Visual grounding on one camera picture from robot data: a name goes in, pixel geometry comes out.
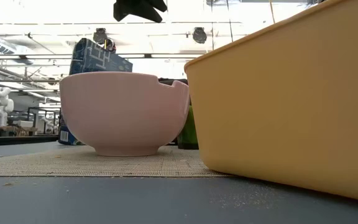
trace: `gray table surface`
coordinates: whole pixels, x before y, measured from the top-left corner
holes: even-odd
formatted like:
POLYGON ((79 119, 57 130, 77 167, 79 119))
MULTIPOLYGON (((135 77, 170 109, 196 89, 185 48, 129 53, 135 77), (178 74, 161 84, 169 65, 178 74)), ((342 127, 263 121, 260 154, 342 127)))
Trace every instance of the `gray table surface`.
MULTIPOLYGON (((0 146, 0 156, 64 147, 0 146)), ((0 177, 0 223, 358 224, 358 201, 241 177, 0 177)))

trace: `woven placemat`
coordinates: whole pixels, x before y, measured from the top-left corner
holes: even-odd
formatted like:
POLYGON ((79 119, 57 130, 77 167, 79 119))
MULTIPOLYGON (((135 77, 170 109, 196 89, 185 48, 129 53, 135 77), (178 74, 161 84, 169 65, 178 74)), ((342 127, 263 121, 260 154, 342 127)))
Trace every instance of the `woven placemat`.
POLYGON ((198 150, 164 146, 153 156, 104 157, 89 146, 0 158, 0 176, 222 177, 209 170, 198 150))

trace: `white robot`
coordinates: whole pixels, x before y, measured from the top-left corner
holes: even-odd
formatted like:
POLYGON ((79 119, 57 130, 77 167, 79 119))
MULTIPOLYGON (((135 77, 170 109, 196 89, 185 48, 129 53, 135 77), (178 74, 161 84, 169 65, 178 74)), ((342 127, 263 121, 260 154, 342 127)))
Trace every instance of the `white robot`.
POLYGON ((52 134, 52 130, 55 131, 55 133, 57 133, 58 131, 58 126, 57 124, 53 124, 53 121, 48 120, 46 117, 41 117, 41 120, 45 122, 45 124, 47 125, 47 133, 52 134))
POLYGON ((13 100, 8 97, 10 92, 10 88, 0 87, 0 126, 6 126, 7 114, 13 111, 13 100))

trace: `pink bowl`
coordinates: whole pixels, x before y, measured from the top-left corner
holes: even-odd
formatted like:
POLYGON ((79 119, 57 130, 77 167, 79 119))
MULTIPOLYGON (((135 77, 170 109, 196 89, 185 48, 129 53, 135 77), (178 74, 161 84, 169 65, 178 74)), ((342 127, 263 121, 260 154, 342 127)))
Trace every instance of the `pink bowl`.
POLYGON ((190 99, 184 83, 129 72, 70 75, 60 98, 69 130, 101 156, 155 154, 178 136, 190 99))

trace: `plastic bin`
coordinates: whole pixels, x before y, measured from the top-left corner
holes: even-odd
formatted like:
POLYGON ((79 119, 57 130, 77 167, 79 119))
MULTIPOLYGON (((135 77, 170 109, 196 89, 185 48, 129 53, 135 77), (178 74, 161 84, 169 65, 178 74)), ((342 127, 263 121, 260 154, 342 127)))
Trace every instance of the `plastic bin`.
POLYGON ((358 198, 358 0, 328 0, 185 70, 210 169, 358 198))

